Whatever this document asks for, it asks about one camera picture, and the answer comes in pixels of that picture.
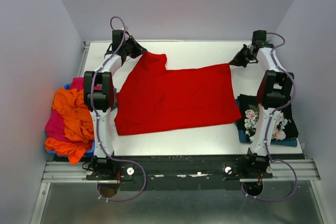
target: screw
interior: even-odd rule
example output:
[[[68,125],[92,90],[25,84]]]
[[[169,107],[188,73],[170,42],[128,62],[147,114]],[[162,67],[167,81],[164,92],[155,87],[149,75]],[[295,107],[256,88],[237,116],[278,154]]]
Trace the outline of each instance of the screw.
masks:
[[[127,169],[127,174],[128,175],[132,175],[134,173],[134,169],[133,169],[133,167],[129,167],[128,169]]]
[[[268,166],[267,169],[266,169],[266,172],[271,174],[273,172],[272,167]]]

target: garment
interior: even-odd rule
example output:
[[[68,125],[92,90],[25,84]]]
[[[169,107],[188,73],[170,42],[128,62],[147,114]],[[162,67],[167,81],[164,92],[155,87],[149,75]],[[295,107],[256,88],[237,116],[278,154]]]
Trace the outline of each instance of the garment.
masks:
[[[47,151],[55,151],[59,156],[67,156],[70,164],[75,165],[80,161],[87,150],[92,148],[92,142],[62,142],[52,137],[45,141]]]
[[[239,141],[241,143],[244,143],[244,144],[250,144],[251,143],[250,140],[248,141],[246,139],[245,131],[243,131],[243,130],[238,130],[238,137],[239,137]],[[289,139],[284,139],[282,141],[271,141],[271,145],[273,145],[273,144],[282,145],[282,146],[297,147],[298,146],[298,141],[297,141],[296,138],[289,138]]]
[[[80,91],[83,89],[83,86],[84,78],[77,77],[72,80],[69,89],[77,89]],[[46,124],[45,131],[47,132],[48,137],[52,137],[63,142],[72,142],[72,140],[65,137],[64,119],[56,110],[52,110],[50,118]]]
[[[51,116],[45,127],[45,131],[47,132],[48,137],[52,137],[54,139],[57,139],[58,141],[68,143],[72,142],[70,139],[65,137],[64,119],[56,110],[53,110],[51,112]]]
[[[228,64],[166,70],[166,55],[145,53],[117,94],[119,135],[233,123],[240,119]]]
[[[50,136],[47,131],[49,138],[45,141],[46,150],[68,156],[71,164],[77,163],[92,148],[92,141],[95,139],[92,118],[83,100],[83,78],[75,79],[70,90],[59,89],[55,94],[52,118],[58,120],[58,132]],[[59,124],[58,116],[62,117],[63,128]],[[63,141],[62,134],[69,141]]]
[[[246,134],[247,141],[252,141],[256,132],[259,106],[257,98],[250,95],[241,94],[238,97],[239,109],[242,118],[238,120],[237,127]],[[292,118],[291,105],[281,110],[276,126],[273,129],[272,140],[283,141],[298,137],[298,130]]]

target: white table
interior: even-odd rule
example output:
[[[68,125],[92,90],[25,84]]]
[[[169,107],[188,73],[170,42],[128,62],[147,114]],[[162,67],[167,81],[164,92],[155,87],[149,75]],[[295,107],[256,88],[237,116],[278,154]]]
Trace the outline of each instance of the white table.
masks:
[[[229,62],[248,41],[138,41],[154,54],[167,55],[167,69],[200,68]],[[91,42],[84,71],[99,66],[110,42]],[[113,76],[113,84],[120,90],[138,59],[130,59]],[[234,95],[256,95],[264,75],[258,64],[247,68],[231,67]],[[166,132],[119,136],[114,124],[117,110],[111,113],[111,128],[114,154],[116,156],[157,155],[234,155],[246,154],[249,144],[238,140],[234,124],[198,127]],[[301,154],[297,147],[271,145],[273,154]]]

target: gray floor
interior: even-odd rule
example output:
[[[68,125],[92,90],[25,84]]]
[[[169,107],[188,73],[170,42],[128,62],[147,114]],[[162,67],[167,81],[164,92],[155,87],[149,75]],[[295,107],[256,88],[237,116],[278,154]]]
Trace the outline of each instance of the gray floor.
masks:
[[[262,196],[278,198],[293,183],[269,182]],[[134,194],[121,192],[119,197]],[[293,198],[266,203],[248,199],[240,191],[146,191],[121,203],[98,200],[93,184],[54,184],[44,212],[44,224],[86,223],[323,223],[310,182],[300,182]]]

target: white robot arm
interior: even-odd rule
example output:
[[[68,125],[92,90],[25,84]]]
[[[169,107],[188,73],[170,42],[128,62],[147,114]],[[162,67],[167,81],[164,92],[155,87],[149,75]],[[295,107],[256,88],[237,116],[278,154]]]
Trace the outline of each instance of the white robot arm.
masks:
[[[256,134],[249,149],[251,155],[261,157],[267,157],[265,141],[270,147],[273,129],[280,114],[280,111],[274,113],[273,111],[290,100],[292,88],[292,81],[283,71],[279,70],[284,68],[276,57],[275,51],[272,52],[274,46],[266,41],[266,35],[266,31],[263,30],[253,32],[251,45],[243,45],[241,51],[229,63],[233,66],[246,67],[250,61],[256,61],[265,72],[257,93],[259,119]]]
[[[94,71],[86,71],[84,73],[84,102],[88,106],[93,120],[95,139],[94,156],[98,158],[105,158],[105,152],[110,156],[113,155],[114,152],[110,131],[110,112],[116,105],[116,95],[114,93],[112,76],[119,68],[122,67],[127,56],[136,58],[147,52],[147,50],[141,47],[126,31],[123,44],[118,52],[113,55],[122,42],[123,33],[123,30],[112,31],[112,44],[109,46],[105,54],[105,59],[109,60],[105,60],[104,63]],[[94,90],[93,104],[97,110],[98,116],[91,106],[91,85],[93,75],[97,71],[98,73],[95,79],[95,86],[99,86],[101,89]],[[105,152],[99,144],[99,139],[105,149]]]

